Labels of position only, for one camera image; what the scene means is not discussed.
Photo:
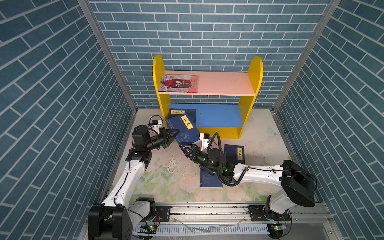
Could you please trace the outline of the navy book yellow label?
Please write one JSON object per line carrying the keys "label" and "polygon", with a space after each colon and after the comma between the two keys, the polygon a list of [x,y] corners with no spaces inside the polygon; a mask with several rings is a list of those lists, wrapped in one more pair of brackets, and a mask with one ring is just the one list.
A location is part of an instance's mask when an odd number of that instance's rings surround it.
{"label": "navy book yellow label", "polygon": [[196,109],[177,109],[177,108],[171,108],[169,110],[168,118],[173,118],[178,115],[188,115],[189,119],[195,124],[196,123],[196,117],[197,117],[197,110]]}

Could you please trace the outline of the red illustrated cover book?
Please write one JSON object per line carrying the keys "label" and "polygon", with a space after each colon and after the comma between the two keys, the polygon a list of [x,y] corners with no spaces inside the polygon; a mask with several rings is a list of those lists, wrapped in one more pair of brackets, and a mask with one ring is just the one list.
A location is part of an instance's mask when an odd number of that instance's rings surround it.
{"label": "red illustrated cover book", "polygon": [[162,75],[160,92],[165,93],[196,93],[198,91],[198,76],[194,75]]}

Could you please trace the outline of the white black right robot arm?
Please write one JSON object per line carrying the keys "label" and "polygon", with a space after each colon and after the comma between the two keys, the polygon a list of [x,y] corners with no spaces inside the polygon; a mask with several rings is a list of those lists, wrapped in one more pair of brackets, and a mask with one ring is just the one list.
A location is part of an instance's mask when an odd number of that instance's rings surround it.
{"label": "white black right robot arm", "polygon": [[195,144],[181,143],[179,147],[192,162],[198,164],[228,187],[241,183],[275,186],[279,190],[268,197],[265,212],[283,214],[293,206],[315,206],[316,178],[290,160],[275,166],[249,166],[228,162],[221,148],[205,153]]}

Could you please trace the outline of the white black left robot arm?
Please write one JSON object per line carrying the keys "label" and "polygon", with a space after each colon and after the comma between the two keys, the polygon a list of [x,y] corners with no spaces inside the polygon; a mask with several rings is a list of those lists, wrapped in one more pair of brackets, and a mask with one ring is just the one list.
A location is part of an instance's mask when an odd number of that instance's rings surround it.
{"label": "white black left robot arm", "polygon": [[137,224],[155,217],[154,198],[139,198],[132,206],[130,199],[149,166],[152,152],[169,147],[179,133],[180,130],[161,127],[151,136],[149,125],[134,128],[123,174],[103,202],[93,205],[88,213],[90,240],[129,240]]}

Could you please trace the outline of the floral table mat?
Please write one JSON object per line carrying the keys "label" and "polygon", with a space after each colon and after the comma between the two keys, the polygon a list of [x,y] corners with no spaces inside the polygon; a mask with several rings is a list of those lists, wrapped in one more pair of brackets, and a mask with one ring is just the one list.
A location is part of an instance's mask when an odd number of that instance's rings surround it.
{"label": "floral table mat", "polygon": [[[222,139],[222,145],[225,144],[244,146],[247,165],[273,166],[291,159],[273,114],[267,109],[253,109],[241,138]],[[131,201],[153,197],[157,203],[265,202],[268,195],[278,190],[276,186],[252,183],[202,188],[200,171],[173,142],[167,149],[153,152]]]}

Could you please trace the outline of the yellow pink blue bookshelf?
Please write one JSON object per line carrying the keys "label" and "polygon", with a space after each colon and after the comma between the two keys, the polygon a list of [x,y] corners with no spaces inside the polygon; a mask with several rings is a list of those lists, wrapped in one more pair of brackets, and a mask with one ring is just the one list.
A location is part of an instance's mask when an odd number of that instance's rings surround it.
{"label": "yellow pink blue bookshelf", "polygon": [[[261,88],[263,73],[264,65],[260,57],[252,59],[246,73],[168,72],[162,56],[155,56],[153,61],[154,86],[163,118],[168,119],[171,108],[195,109],[196,126],[199,131],[210,135],[219,133],[224,139],[241,138]],[[197,76],[197,89],[188,93],[188,96],[232,96],[239,97],[239,102],[236,105],[173,104],[171,96],[180,96],[183,92],[161,92],[161,78],[165,74]]]}

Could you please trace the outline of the left green circuit board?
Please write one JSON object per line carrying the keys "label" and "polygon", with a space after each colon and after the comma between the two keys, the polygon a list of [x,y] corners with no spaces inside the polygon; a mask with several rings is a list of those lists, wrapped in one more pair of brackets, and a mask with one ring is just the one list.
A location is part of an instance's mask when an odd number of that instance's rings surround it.
{"label": "left green circuit board", "polygon": [[149,225],[147,226],[140,226],[138,228],[138,234],[140,235],[155,235],[157,233],[158,226],[156,225]]}

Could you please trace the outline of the green circuit board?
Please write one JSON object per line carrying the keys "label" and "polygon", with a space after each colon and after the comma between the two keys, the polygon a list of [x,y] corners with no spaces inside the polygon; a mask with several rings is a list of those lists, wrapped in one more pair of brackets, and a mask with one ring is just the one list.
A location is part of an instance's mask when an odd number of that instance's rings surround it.
{"label": "green circuit board", "polygon": [[147,226],[140,226],[138,228],[138,234],[140,235],[155,235],[157,233],[158,226],[156,225],[149,225]]}
{"label": "green circuit board", "polygon": [[267,225],[267,227],[269,231],[268,237],[273,240],[279,240],[284,234],[284,228],[280,224]]}

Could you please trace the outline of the right green circuit board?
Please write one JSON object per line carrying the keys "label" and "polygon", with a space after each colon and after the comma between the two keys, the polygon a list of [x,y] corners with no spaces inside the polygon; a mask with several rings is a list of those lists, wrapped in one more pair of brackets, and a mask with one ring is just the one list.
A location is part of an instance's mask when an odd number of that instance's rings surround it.
{"label": "right green circuit board", "polygon": [[267,227],[269,231],[268,237],[273,240],[279,240],[284,234],[284,228],[280,224],[267,225]]}

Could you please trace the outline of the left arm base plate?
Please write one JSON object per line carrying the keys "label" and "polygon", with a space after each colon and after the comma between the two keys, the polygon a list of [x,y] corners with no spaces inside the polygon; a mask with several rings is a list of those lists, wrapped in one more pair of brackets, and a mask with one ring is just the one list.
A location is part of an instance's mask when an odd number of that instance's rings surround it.
{"label": "left arm base plate", "polygon": [[154,223],[154,222],[169,222],[171,215],[171,206],[156,206],[155,211],[151,211],[149,216],[144,218],[142,222]]}

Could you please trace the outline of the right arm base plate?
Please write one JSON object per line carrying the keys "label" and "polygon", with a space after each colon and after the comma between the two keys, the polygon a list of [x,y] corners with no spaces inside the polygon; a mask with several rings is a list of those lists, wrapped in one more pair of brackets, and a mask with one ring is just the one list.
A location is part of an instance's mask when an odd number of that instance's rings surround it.
{"label": "right arm base plate", "polygon": [[286,210],[283,214],[278,214],[270,210],[268,207],[262,205],[248,206],[247,211],[252,222],[288,222],[292,219],[288,210]]}

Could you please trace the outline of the aluminium front rail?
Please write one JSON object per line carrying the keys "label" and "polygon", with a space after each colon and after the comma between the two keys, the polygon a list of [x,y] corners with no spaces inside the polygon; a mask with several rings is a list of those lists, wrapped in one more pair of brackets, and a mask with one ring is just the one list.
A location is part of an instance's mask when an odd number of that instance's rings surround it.
{"label": "aluminium front rail", "polygon": [[246,223],[262,223],[262,224],[289,224],[289,223],[328,223],[333,220],[325,204],[315,204],[313,208],[305,208],[294,206],[288,209],[292,219],[288,222],[252,222],[247,208],[251,205],[262,205],[260,202],[254,203],[223,203],[223,204],[155,204],[155,202],[144,199],[135,202],[131,206],[119,207],[119,211],[131,217],[133,225],[138,223],[149,224],[142,222],[148,217],[151,211],[156,210],[156,206],[171,206],[171,215],[169,222],[180,224],[246,224]]}

